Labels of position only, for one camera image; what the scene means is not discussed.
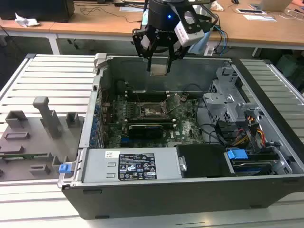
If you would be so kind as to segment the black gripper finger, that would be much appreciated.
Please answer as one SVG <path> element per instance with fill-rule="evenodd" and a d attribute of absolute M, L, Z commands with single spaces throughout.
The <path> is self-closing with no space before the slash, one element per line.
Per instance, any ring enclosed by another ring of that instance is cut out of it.
<path fill-rule="evenodd" d="M 139 57 L 148 60 L 147 72 L 151 71 L 152 56 L 159 45 L 160 36 L 153 30 L 133 29 L 133 43 Z"/>
<path fill-rule="evenodd" d="M 166 69 L 167 73 L 169 73 L 171 71 L 172 62 L 177 59 L 183 59 L 186 53 L 188 52 L 190 46 L 183 47 L 178 41 L 178 38 L 174 36 L 168 37 L 167 45 L 169 56 L 167 59 Z"/>

